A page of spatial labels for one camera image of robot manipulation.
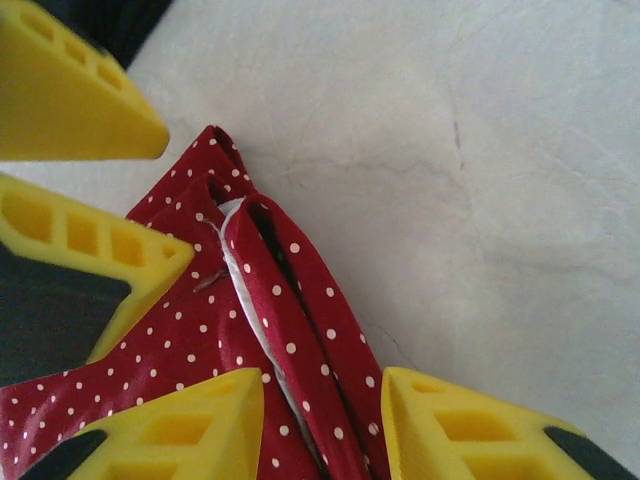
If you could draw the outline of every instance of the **white marble surface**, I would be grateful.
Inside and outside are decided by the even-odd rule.
[[[640,473],[638,59],[638,0],[177,0],[130,71],[161,160],[0,168],[124,213],[220,124],[384,365]]]

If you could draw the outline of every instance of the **black plastic part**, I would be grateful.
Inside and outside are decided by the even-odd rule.
[[[595,480],[638,480],[588,438],[559,427],[547,427],[544,433]]]
[[[35,0],[51,15],[129,67],[173,0]]]
[[[20,480],[66,480],[107,439],[104,430],[92,430],[62,442]]]
[[[0,243],[0,386],[84,365],[130,293],[122,280],[18,257]]]

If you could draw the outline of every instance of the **red polka dot fabric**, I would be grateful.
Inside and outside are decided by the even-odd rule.
[[[103,360],[0,389],[12,480],[85,425],[243,367],[262,370],[258,479],[388,479],[382,373],[304,233],[208,127],[129,218],[193,245],[180,279]]]

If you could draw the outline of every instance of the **white fabric lining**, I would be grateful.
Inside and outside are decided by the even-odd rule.
[[[267,341],[267,337],[264,333],[262,322],[260,318],[258,318],[258,314],[256,313],[255,306],[253,305],[253,301],[251,300],[251,295],[249,294],[249,290],[247,289],[246,284],[244,283],[244,278],[242,278],[242,273],[240,272],[240,268],[238,267],[238,263],[236,262],[233,254],[231,253],[231,248],[225,239],[225,232],[229,221],[233,218],[233,216],[238,212],[240,207],[242,206],[242,202],[245,200],[245,197],[231,200],[229,202],[218,205],[218,209],[225,215],[225,220],[222,223],[222,228],[220,230],[216,229],[218,236],[220,237],[220,245],[222,246],[222,253],[224,255],[224,260],[229,268],[229,276],[231,277],[231,281],[233,283],[233,287],[235,288],[236,294],[238,295],[238,299],[240,301],[240,305],[242,306],[242,310],[244,311],[245,316],[247,317],[247,321],[253,330],[254,335],[258,339],[258,343],[262,347],[267,358],[271,361],[276,381],[280,385],[282,392],[284,393],[287,402],[289,403],[289,407],[293,411],[296,419],[298,420],[298,425],[300,426],[300,430],[302,432],[302,436],[307,443],[307,446],[311,450],[311,453],[315,457],[316,462],[319,465],[320,457],[313,441],[313,436],[309,430],[309,426],[307,425],[306,420],[302,414],[302,411],[298,408],[295,399],[293,398],[293,394],[289,390],[289,386],[287,385],[286,377],[276,360],[276,357]]]

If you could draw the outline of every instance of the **polka dot fabric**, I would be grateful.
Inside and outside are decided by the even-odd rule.
[[[244,199],[224,241],[312,444],[245,317],[218,236],[218,205]],[[231,138],[208,127],[129,214],[194,246],[184,274],[103,360],[0,389],[0,461],[18,478],[84,425],[243,367],[262,370],[258,478],[388,479],[381,371],[316,250],[256,192]]]

